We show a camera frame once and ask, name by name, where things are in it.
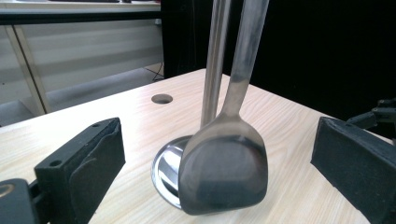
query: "light wood tabletop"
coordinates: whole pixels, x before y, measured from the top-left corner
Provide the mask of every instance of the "light wood tabletop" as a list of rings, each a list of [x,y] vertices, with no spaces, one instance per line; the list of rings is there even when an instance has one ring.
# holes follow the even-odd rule
[[[223,76],[219,108],[228,80]],[[91,223],[368,223],[310,163],[324,115],[253,86],[241,116],[266,146],[269,182],[263,201],[208,216],[189,216],[167,203],[152,184],[151,164],[168,142],[199,130],[204,81],[205,70],[199,70],[0,128],[0,181],[32,182],[34,167],[50,153],[91,124],[119,117],[126,163]],[[169,94],[173,101],[154,104],[156,94]]]

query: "black foam block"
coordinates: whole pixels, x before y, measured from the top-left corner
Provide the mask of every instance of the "black foam block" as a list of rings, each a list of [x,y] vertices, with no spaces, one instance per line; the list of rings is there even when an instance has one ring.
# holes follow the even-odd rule
[[[396,147],[338,119],[320,118],[311,163],[371,223],[396,223]]]

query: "reflective metal surface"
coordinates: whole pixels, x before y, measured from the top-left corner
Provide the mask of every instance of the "reflective metal surface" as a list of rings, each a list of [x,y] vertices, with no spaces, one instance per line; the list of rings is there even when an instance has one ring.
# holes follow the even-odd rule
[[[201,128],[215,118],[218,109],[230,5],[231,0],[215,0],[213,2]]]
[[[268,183],[261,135],[239,116],[264,26],[268,0],[244,2],[230,83],[219,115],[183,151],[178,195],[183,211],[204,215],[259,203]]]
[[[151,179],[155,189],[174,207],[181,209],[178,198],[178,167],[183,149],[191,136],[183,136],[169,142],[157,153],[151,167]]]

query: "floor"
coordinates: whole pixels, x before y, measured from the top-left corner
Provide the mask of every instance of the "floor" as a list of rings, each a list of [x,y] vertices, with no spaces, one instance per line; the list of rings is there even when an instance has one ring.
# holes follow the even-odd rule
[[[162,74],[162,64],[154,64],[145,68],[79,84],[71,88],[50,91],[47,93],[47,98],[52,110],[57,111],[148,85],[161,80],[163,78]],[[20,101],[0,105],[0,126],[6,126],[33,117],[34,115]]]

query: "round hole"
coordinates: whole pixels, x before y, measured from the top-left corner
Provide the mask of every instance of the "round hole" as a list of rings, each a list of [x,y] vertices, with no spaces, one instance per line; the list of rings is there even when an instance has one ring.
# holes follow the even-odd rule
[[[168,94],[157,94],[151,97],[151,101],[155,104],[166,105],[173,101],[173,97]]]
[[[0,198],[8,195],[12,190],[15,189],[13,184],[5,184],[0,186]]]
[[[49,164],[49,166],[57,166],[61,163],[62,163],[61,161],[53,161],[52,163]]]

